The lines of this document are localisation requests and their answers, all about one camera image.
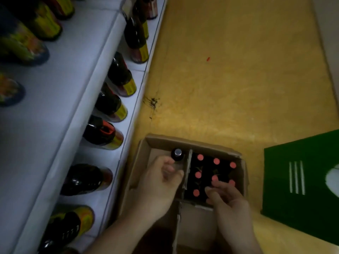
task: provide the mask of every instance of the person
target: person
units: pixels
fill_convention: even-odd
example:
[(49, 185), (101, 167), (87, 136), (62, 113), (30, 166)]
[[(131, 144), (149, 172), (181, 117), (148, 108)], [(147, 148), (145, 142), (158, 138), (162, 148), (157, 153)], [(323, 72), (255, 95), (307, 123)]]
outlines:
[[(170, 208), (184, 171), (174, 160), (158, 156), (141, 176), (132, 209), (114, 222), (85, 254), (131, 254), (146, 231)], [(214, 206), (219, 231), (235, 254), (262, 253), (253, 231), (248, 202), (232, 185), (213, 181), (206, 187), (207, 203)]]

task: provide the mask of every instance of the person's left hand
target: person's left hand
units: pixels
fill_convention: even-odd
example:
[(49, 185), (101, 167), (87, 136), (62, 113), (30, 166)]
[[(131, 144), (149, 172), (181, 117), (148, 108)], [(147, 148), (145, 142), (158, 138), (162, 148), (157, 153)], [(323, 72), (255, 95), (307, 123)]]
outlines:
[(158, 156), (141, 176), (136, 210), (152, 223), (166, 214), (183, 179), (184, 171), (176, 171), (173, 163), (171, 157)]

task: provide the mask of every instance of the pink bottle cap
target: pink bottle cap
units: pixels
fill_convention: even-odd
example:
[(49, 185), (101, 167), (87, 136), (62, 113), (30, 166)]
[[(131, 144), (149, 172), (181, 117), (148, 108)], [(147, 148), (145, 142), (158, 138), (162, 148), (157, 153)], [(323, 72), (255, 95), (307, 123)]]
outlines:
[(204, 159), (204, 155), (198, 154), (197, 158), (198, 158), (198, 160), (202, 161)]
[(235, 164), (235, 162), (232, 161), (232, 162), (230, 163), (230, 167), (231, 167), (231, 168), (236, 168), (236, 167), (237, 167), (237, 164)]
[(195, 190), (193, 191), (193, 195), (194, 195), (195, 197), (198, 197), (198, 196), (200, 195), (199, 190), (198, 190), (198, 189), (195, 189)]
[(217, 175), (212, 176), (212, 181), (219, 181), (218, 176)]
[(229, 180), (229, 182), (228, 182), (230, 185), (232, 185), (232, 186), (235, 186), (235, 181), (234, 180)]
[(220, 164), (220, 159), (215, 158), (215, 159), (213, 160), (213, 163), (214, 163), (215, 165), (219, 165), (219, 164)]
[(195, 177), (196, 177), (196, 178), (201, 178), (201, 173), (200, 173), (199, 171), (196, 172), (196, 173), (195, 173)]

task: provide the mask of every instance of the person's right hand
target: person's right hand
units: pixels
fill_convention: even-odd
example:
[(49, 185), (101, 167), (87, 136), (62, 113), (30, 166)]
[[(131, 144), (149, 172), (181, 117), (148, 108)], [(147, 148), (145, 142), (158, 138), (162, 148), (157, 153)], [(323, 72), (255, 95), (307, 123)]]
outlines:
[(219, 230), (233, 253), (262, 253), (253, 231), (249, 203), (232, 185), (212, 181), (207, 203), (214, 206)]

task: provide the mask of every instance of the floor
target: floor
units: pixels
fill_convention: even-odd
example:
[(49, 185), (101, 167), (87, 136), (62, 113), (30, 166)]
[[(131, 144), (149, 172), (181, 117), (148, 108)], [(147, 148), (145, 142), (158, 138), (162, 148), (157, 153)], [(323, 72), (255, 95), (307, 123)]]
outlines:
[(338, 128), (311, 0), (168, 1), (131, 155), (148, 133), (231, 147), (265, 253), (339, 253), (259, 213), (263, 149)]

